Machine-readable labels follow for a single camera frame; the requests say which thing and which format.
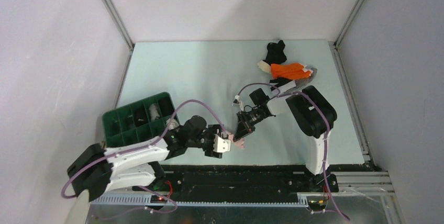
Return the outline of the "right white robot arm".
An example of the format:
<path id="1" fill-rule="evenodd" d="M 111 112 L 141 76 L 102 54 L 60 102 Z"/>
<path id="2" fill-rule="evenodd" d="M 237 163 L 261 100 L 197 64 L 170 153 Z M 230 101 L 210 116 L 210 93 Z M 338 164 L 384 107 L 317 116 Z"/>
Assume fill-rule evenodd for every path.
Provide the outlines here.
<path id="1" fill-rule="evenodd" d="M 273 97 L 259 88 L 250 93 L 254 106 L 249 110 L 237 94 L 233 104 L 240 107 L 237 112 L 237 127 L 232 137 L 239 142 L 252 134 L 256 125 L 279 114 L 291 112 L 300 130 L 308 139 L 305 186 L 317 192 L 325 186 L 329 176 L 328 146 L 329 137 L 337 120 L 336 110 L 312 85 L 301 91 L 276 93 Z"/>

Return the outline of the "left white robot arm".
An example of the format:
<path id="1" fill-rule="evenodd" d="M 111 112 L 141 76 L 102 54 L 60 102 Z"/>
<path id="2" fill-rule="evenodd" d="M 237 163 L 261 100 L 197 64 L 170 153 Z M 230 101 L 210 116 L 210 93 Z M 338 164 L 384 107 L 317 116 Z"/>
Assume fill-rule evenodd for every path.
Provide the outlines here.
<path id="1" fill-rule="evenodd" d="M 89 202 L 125 187 L 148 186 L 159 191 L 165 186 L 160 162 L 183 155 L 189 148 L 202 149 L 205 156 L 220 159 L 230 151 L 231 140 L 220 125 L 208 125 L 204 118 L 193 116 L 144 142 L 105 149 L 92 144 L 67 169 L 69 180 L 61 195 L 69 197 L 68 186 L 73 188 L 72 197 L 87 192 Z"/>

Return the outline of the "white pink-trimmed underwear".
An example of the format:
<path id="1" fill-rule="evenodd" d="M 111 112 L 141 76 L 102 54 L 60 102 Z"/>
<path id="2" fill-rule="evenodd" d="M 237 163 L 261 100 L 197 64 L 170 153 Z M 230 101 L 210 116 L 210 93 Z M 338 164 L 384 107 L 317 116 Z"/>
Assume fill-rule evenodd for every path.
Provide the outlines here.
<path id="1" fill-rule="evenodd" d="M 165 125 L 168 130 L 175 130 L 176 128 L 178 128 L 180 126 L 178 121 L 174 118 L 167 119 L 165 122 Z"/>

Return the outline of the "light pink underwear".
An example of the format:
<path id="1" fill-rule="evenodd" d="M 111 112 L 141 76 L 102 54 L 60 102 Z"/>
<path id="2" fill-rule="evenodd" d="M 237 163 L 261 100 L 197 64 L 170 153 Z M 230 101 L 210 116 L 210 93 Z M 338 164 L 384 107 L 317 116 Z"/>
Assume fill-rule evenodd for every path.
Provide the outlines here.
<path id="1" fill-rule="evenodd" d="M 231 142 L 231 145 L 234 145 L 234 146 L 236 146 L 240 149 L 243 149 L 243 150 L 245 149 L 245 139 L 244 138 L 241 138 L 241 139 L 235 141 L 235 134 L 234 133 L 229 132 L 229 131 L 227 131 L 226 133 L 228 135 L 229 141 Z"/>

